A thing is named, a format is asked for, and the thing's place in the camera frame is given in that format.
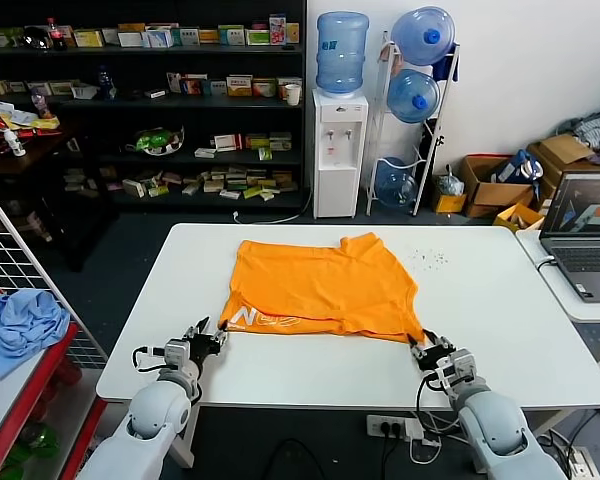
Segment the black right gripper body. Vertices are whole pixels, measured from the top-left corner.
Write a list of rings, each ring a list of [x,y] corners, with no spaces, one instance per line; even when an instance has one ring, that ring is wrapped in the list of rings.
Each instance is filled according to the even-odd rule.
[[[425,352],[425,356],[414,357],[420,371],[435,370],[438,367],[438,362],[441,359],[449,357],[452,353],[456,351],[456,348],[454,346],[452,350],[446,350],[439,346],[430,346],[422,349]]]

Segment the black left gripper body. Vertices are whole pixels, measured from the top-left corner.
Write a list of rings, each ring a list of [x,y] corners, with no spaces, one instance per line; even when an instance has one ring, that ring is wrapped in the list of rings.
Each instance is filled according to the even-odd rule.
[[[218,355],[223,345],[214,341],[214,334],[199,334],[188,339],[189,359],[194,363],[204,363],[208,356]]]

